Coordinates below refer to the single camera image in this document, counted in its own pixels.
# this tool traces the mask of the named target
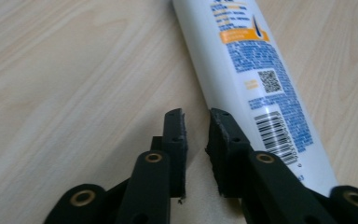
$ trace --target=barcode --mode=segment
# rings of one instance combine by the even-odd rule
[[[279,156],[286,165],[297,162],[296,149],[278,111],[255,117],[255,123],[267,152]]]
[[[273,70],[260,71],[258,72],[258,75],[260,76],[261,82],[263,83],[266,93],[282,90],[282,86],[279,83],[277,75]]]

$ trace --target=white tube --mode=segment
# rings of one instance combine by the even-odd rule
[[[308,188],[337,185],[255,0],[173,0],[208,107],[233,115],[254,150],[274,152]]]

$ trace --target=qr code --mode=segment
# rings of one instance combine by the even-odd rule
[[[266,93],[281,91],[282,86],[273,70],[258,72]]]

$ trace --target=wood grain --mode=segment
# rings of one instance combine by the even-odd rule
[[[338,181],[358,187],[358,1],[257,3]],[[170,0],[0,0],[0,223],[42,223],[69,188],[126,179],[177,107],[188,197],[172,223],[243,223],[216,192],[208,110]]]

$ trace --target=orange label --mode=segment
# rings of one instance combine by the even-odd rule
[[[255,29],[231,29],[220,32],[220,38],[224,44],[228,44],[241,40],[264,40],[269,41],[269,36],[265,31],[261,31],[261,36],[257,34]]]

